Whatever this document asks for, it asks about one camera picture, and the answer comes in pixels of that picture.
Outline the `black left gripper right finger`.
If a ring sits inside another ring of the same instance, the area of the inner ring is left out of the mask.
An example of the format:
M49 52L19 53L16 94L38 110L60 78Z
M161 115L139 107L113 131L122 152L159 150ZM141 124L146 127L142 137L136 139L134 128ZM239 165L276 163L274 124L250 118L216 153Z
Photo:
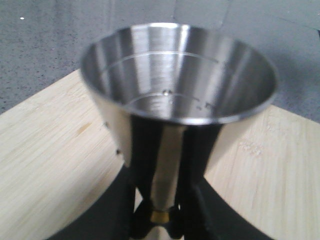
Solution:
M268 240L269 236L254 227L231 208L202 179L195 190L198 216L193 217L193 240Z

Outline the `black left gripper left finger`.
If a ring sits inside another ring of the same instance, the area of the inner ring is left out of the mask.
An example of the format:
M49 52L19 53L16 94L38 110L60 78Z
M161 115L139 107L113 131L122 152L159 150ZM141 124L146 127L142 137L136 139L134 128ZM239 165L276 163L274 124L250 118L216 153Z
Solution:
M128 240L136 189L122 167L101 197L80 217L53 235L55 240Z

